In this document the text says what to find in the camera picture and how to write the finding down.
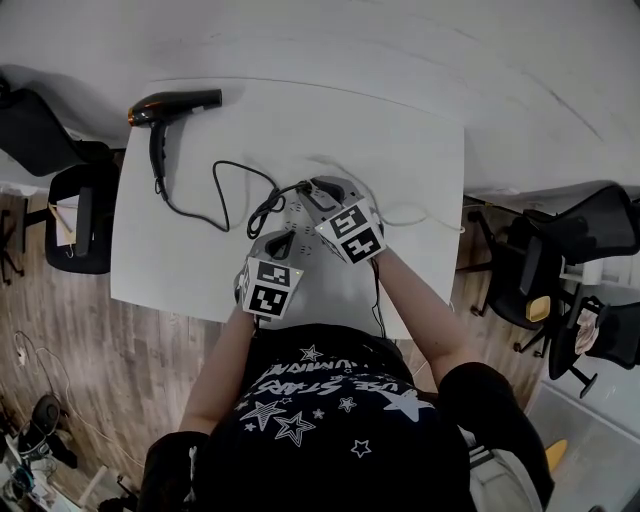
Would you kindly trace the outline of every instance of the white cloth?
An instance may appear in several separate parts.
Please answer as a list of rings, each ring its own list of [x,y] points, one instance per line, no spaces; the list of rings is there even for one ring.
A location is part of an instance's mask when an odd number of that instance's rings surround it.
[[[583,309],[580,312],[580,317],[578,318],[580,329],[578,330],[578,336],[576,336],[576,355],[584,354],[593,347],[600,332],[600,328],[596,327],[597,320],[598,315],[593,311]]]

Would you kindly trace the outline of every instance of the yellow object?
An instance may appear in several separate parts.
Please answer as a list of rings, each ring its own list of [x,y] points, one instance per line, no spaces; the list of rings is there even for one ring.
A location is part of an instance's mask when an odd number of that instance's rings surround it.
[[[545,453],[547,454],[547,463],[549,464],[549,470],[553,471],[558,467],[564,453],[567,451],[567,447],[569,443],[566,439],[561,439],[553,443],[549,448],[546,449]]]
[[[551,297],[545,295],[527,303],[527,320],[540,322],[549,316],[551,312]]]

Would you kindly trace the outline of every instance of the star print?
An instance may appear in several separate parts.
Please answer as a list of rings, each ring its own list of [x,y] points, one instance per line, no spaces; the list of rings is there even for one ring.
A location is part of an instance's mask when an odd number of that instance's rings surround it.
[[[274,414],[278,414],[280,412],[287,412],[286,409],[278,409],[276,407],[276,404],[278,403],[278,400],[276,400],[275,402],[271,402],[270,404],[267,405],[263,405],[260,402],[256,402],[256,408],[251,411],[248,412],[247,414],[245,414],[242,418],[240,418],[240,421],[242,420],[248,420],[249,418],[258,418],[258,426],[260,427],[260,431],[264,431],[264,428],[267,426],[267,421],[269,421],[269,418],[271,416],[273,416]]]
[[[338,406],[338,409],[344,409],[345,412],[351,412],[351,409],[353,409],[356,405],[353,398],[349,397],[349,398],[341,398],[340,399],[340,405]]]
[[[351,448],[351,451],[355,453],[359,459],[361,459],[364,454],[371,453],[371,450],[369,449],[369,440],[356,441],[356,444]]]
[[[384,408],[385,411],[402,411],[414,423],[420,420],[420,409],[434,409],[429,402],[418,400],[418,393],[415,389],[408,389],[401,395],[382,390],[378,390],[378,393],[384,395],[391,402]]]
[[[273,418],[276,420],[280,426],[282,427],[280,431],[276,434],[276,439],[281,439],[283,437],[288,437],[293,441],[293,443],[300,448],[302,444],[302,433],[307,430],[313,430],[315,425],[312,425],[308,421],[304,421],[302,419],[302,411],[296,414],[293,418]],[[295,429],[292,429],[290,425],[295,424]]]
[[[302,350],[302,353],[304,354],[300,361],[313,361],[315,363],[316,358],[322,355],[320,352],[316,352],[315,345],[311,345],[311,348],[301,348],[300,350]]]

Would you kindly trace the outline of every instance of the black hair dryer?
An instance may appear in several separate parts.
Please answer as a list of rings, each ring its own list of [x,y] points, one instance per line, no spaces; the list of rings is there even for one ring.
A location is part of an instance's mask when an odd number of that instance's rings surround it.
[[[164,184],[164,143],[167,126],[173,121],[200,110],[222,105],[222,91],[158,92],[141,99],[129,109],[131,126],[151,126],[149,157],[156,178],[156,193],[169,200]]]

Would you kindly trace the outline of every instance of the person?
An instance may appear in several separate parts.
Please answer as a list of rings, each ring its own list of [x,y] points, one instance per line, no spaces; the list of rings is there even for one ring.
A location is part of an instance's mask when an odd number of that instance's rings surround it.
[[[545,451],[507,380],[481,362],[463,324],[392,249],[375,260],[438,394],[413,386],[389,340],[320,324],[256,330],[237,307],[178,432],[149,449],[139,511],[345,503],[475,510],[460,427],[512,452],[546,507],[553,482]]]

